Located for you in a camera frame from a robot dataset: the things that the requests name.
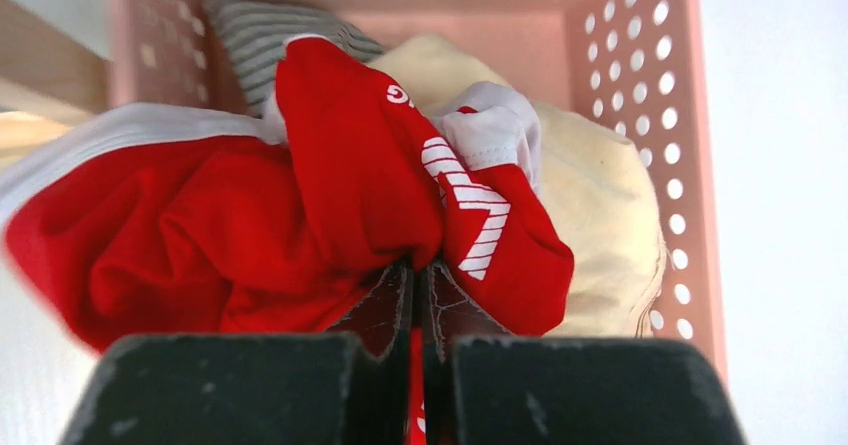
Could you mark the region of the grey striped underwear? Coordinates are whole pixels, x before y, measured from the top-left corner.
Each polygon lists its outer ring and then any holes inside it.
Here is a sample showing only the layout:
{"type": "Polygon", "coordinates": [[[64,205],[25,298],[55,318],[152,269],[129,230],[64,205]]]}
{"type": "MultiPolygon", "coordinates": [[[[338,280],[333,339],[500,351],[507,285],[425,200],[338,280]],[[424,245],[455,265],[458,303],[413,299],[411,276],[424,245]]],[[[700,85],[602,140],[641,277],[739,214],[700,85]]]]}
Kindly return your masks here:
{"type": "Polygon", "coordinates": [[[251,0],[204,0],[203,7],[254,116],[262,114],[284,43],[296,35],[327,38],[363,63],[385,53],[353,24],[317,8],[251,0]]]}

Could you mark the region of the wooden clothes rack frame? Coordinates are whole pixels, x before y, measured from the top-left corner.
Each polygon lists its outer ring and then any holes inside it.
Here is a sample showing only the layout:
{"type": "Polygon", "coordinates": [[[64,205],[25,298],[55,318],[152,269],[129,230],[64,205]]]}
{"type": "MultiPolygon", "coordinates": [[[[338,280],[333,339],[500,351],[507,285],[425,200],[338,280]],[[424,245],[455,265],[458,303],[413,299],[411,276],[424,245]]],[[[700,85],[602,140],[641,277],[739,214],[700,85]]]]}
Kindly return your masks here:
{"type": "Polygon", "coordinates": [[[1,0],[1,167],[109,108],[108,62],[1,0]]]}

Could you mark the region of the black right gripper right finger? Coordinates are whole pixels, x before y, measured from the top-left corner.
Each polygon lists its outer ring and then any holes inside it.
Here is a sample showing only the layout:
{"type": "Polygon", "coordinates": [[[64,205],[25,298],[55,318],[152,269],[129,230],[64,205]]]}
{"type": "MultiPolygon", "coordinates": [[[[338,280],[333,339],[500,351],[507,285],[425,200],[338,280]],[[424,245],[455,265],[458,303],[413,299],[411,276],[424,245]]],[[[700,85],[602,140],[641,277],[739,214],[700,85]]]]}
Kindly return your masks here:
{"type": "Polygon", "coordinates": [[[667,339],[510,333],[442,262],[421,275],[430,444],[741,444],[725,389],[667,339]]]}

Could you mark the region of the pink perforated plastic basket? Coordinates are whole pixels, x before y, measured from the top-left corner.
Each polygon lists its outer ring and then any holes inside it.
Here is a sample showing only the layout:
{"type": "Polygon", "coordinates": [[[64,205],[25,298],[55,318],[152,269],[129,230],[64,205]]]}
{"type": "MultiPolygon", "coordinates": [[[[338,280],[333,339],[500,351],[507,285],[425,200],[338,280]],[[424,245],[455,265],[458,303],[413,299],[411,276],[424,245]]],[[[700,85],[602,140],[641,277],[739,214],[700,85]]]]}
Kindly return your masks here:
{"type": "MultiPolygon", "coordinates": [[[[727,370],[699,0],[260,0],[328,10],[385,46],[436,32],[526,96],[629,137],[671,267],[651,314],[727,370]]],[[[108,0],[110,99],[243,113],[204,0],[108,0]]]]}

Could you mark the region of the red underwear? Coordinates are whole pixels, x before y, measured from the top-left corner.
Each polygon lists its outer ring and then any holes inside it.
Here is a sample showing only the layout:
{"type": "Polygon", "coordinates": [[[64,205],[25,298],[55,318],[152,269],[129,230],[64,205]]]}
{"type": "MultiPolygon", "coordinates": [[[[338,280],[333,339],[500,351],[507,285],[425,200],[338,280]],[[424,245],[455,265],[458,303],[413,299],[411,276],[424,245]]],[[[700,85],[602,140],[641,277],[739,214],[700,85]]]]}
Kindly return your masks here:
{"type": "Polygon", "coordinates": [[[316,332],[438,255],[509,331],[563,321],[575,259],[524,95],[463,54],[370,67],[317,35],[272,83],[260,119],[126,105],[2,173],[4,251],[78,339],[316,332]]]}

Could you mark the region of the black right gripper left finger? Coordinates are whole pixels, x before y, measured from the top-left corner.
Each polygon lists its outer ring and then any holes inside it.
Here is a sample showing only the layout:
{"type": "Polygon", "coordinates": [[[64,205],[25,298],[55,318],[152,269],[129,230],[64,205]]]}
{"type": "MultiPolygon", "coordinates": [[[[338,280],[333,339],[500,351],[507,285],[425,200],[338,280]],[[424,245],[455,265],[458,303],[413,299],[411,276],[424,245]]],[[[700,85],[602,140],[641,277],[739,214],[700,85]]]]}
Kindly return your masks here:
{"type": "Polygon", "coordinates": [[[135,335],[98,363],[65,444],[403,444],[414,274],[405,262],[327,329],[135,335]]]}

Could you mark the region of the beige underwear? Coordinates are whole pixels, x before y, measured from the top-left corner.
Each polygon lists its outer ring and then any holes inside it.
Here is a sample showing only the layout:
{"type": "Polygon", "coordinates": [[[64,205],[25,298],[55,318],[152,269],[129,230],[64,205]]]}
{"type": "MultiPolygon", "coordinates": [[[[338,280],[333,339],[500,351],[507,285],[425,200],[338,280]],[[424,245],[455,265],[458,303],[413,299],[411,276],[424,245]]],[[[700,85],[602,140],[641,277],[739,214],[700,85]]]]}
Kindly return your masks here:
{"type": "MultiPolygon", "coordinates": [[[[432,115],[477,82],[506,85],[487,64],[439,34],[417,35],[368,66],[394,78],[432,115]]],[[[535,100],[533,156],[541,202],[576,259],[553,336],[644,338],[666,268],[658,200],[635,144],[573,112],[535,100]]]]}

